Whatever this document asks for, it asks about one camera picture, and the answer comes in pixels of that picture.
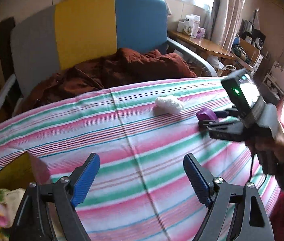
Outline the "person's right hand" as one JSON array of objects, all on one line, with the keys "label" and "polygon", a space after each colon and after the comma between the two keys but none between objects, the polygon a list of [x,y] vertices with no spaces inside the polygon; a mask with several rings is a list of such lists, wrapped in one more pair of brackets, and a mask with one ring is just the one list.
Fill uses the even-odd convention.
[{"label": "person's right hand", "polygon": [[279,163],[284,163],[284,128],[279,123],[275,138],[253,137],[245,141],[245,145],[252,154],[258,151],[272,151]]}]

